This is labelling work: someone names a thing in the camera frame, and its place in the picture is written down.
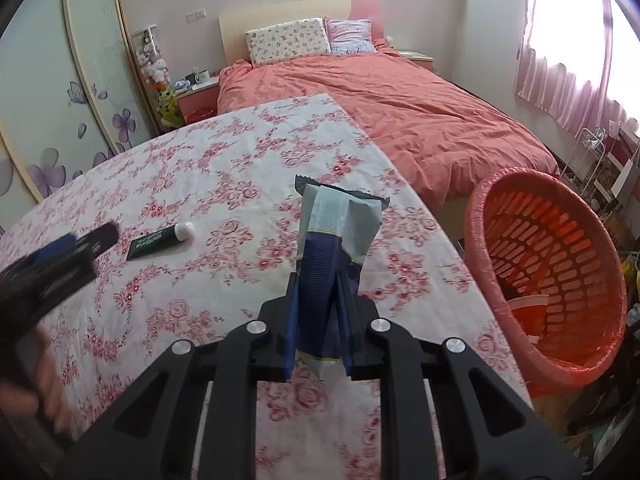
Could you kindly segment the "person's left hand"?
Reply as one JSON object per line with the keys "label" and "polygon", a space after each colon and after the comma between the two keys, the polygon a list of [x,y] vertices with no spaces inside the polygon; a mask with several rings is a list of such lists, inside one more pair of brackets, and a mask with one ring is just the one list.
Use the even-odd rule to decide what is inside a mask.
{"label": "person's left hand", "polygon": [[35,341],[37,359],[28,385],[1,374],[1,411],[16,417],[30,417],[42,410],[52,422],[56,434],[68,434],[72,413],[63,399],[63,385],[56,364],[49,351],[50,339],[42,326],[29,333]]}

